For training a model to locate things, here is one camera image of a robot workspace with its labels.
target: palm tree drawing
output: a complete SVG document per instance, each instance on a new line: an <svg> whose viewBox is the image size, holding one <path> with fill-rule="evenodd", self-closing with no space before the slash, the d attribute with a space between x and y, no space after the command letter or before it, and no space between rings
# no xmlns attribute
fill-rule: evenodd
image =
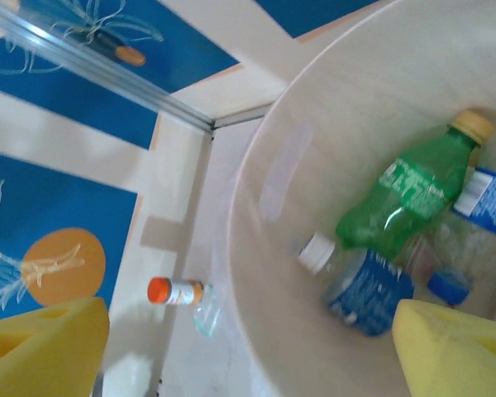
<svg viewBox="0 0 496 397"><path fill-rule="evenodd" d="M0 205L4 183L5 180L1 179ZM84 265L84 260L77 257L80 248L81 245L77 244L62 255L34 261L20 261L0 252L0 310L7 307L13 296L20 303L32 283L41 287L45 275Z"/></svg>
<svg viewBox="0 0 496 397"><path fill-rule="evenodd" d="M103 15L101 1L110 0L35 0L30 9L33 18L50 31L71 37L110 60L142 66L146 57L132 45L139 41L163 41L151 24L123 13L126 0L116 0L116 9ZM49 73L61 68L42 60L7 38L0 38L0 74Z"/></svg>

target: green plastic bottle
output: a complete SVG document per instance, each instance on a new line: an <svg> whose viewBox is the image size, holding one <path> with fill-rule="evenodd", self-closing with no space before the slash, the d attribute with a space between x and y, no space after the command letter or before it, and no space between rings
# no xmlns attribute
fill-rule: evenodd
<svg viewBox="0 0 496 397"><path fill-rule="evenodd" d="M457 198L470 152L493 132L491 122L465 110L445 135L402 153L338 223L342 247L371 248L394 261L405 242Z"/></svg>

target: trash bin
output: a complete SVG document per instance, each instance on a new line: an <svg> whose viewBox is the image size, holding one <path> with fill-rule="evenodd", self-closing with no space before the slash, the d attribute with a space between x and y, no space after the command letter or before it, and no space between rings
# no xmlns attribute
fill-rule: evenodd
<svg viewBox="0 0 496 397"><path fill-rule="evenodd" d="M227 270L242 337L276 393L409 395L391 335L341 325L290 252L316 230L333 235L401 150L466 108L496 122L496 0L392 2L268 113L233 182L214 268Z"/></svg>

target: yellow foam block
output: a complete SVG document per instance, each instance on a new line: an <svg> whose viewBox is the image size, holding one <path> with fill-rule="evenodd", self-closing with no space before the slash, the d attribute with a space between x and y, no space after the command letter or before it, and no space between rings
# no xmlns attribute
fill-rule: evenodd
<svg viewBox="0 0 496 397"><path fill-rule="evenodd" d="M496 322L405 299L393 339L413 397L496 397Z"/></svg>
<svg viewBox="0 0 496 397"><path fill-rule="evenodd" d="M100 298L0 320L0 397L88 397L107 337Z"/></svg>

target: blue bottle cap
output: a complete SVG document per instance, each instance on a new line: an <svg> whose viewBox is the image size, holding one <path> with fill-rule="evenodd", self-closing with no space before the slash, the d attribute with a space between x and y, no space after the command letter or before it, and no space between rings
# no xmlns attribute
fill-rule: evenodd
<svg viewBox="0 0 496 397"><path fill-rule="evenodd" d="M471 288L470 279L449 268L434 271L428 281L428 289L452 305L462 304Z"/></svg>

